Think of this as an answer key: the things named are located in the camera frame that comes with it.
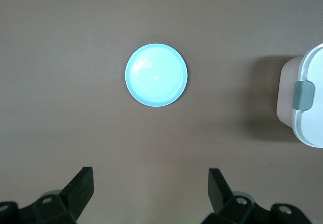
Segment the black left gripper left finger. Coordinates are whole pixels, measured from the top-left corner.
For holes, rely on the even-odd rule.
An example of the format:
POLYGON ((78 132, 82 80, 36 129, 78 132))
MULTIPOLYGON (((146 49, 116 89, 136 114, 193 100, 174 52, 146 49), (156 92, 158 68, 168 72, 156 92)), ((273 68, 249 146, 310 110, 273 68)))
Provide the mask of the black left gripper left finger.
POLYGON ((47 192, 24 208, 1 202, 1 223, 76 223, 93 194, 93 168, 84 167, 62 190, 47 192))

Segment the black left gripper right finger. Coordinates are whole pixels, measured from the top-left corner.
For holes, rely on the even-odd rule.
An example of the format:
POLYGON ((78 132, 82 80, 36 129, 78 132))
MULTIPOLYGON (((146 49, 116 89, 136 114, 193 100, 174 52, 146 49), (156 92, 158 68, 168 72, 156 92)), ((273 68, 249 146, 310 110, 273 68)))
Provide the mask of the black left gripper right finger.
POLYGON ((203 223, 311 223, 299 208, 276 203, 269 210, 244 192, 232 191, 218 168, 208 171, 208 196, 213 208, 203 223))

